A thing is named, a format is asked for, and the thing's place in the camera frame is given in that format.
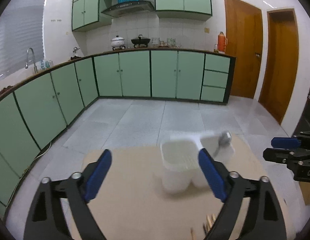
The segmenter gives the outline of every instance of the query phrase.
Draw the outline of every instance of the screw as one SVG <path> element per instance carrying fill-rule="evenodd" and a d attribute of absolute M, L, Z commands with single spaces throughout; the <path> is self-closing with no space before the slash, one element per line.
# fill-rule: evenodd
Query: screw
<path fill-rule="evenodd" d="M 74 172 L 72 174 L 72 179 L 79 179 L 82 176 L 80 172 Z"/>
<path fill-rule="evenodd" d="M 45 178 L 42 179 L 42 183 L 43 184 L 46 184 L 46 183 L 48 183 L 50 181 L 51 181 L 51 179 L 49 177 L 45 177 Z"/>
<path fill-rule="evenodd" d="M 239 177 L 239 174 L 238 174 L 236 171 L 231 171 L 231 172 L 229 173 L 229 175 L 230 175 L 232 178 L 234 178 L 234 179 L 236 179 L 236 178 Z"/>
<path fill-rule="evenodd" d="M 262 182 L 269 182 L 269 178 L 266 176 L 261 176 L 260 179 Z"/>

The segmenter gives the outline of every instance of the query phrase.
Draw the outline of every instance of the white double bin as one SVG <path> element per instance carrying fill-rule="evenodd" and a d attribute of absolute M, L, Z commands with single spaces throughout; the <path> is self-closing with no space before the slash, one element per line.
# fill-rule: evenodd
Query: white double bin
<path fill-rule="evenodd" d="M 167 193 L 185 191 L 192 182 L 197 188 L 208 187 L 207 180 L 198 164 L 198 153 L 205 148 L 212 156 L 218 148 L 221 134 L 187 134 L 171 136 L 160 145 L 163 173 L 162 185 Z M 235 154 L 232 145 L 221 147 L 215 161 L 226 164 Z"/>

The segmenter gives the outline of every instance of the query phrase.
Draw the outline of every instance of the tile floor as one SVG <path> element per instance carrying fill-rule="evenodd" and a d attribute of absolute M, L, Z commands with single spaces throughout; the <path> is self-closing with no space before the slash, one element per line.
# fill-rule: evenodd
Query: tile floor
<path fill-rule="evenodd" d="M 81 169 L 85 154 L 95 149 L 159 144 L 171 134 L 230 130 L 251 148 L 281 192 L 296 230 L 310 216 L 297 182 L 285 165 L 268 163 L 263 150 L 275 136 L 287 136 L 256 100 L 230 97 L 227 106 L 176 101 L 99 99 L 41 157 L 19 189 L 7 217 L 7 228 L 23 239 L 28 209 L 43 177 L 65 179 Z M 67 220 L 71 215 L 63 201 Z"/>

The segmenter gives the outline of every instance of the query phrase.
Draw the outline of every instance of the black range hood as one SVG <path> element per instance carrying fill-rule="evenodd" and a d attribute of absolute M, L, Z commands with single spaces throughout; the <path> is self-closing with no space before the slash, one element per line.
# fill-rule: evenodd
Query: black range hood
<path fill-rule="evenodd" d="M 112 17 L 121 17 L 124 14 L 140 11 L 155 11 L 155 8 L 150 1 L 129 1 L 113 5 L 101 13 Z"/>

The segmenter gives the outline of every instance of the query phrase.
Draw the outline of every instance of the drawer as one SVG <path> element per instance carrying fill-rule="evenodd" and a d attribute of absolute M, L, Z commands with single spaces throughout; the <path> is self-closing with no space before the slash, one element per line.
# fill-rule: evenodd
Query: drawer
<path fill-rule="evenodd" d="M 201 100 L 223 102 L 225 95 L 224 88 L 202 87 Z"/>
<path fill-rule="evenodd" d="M 203 85 L 225 88 L 227 85 L 227 79 L 227 73 L 205 70 Z"/>
<path fill-rule="evenodd" d="M 205 69 L 228 73 L 230 58 L 213 54 L 206 54 Z"/>

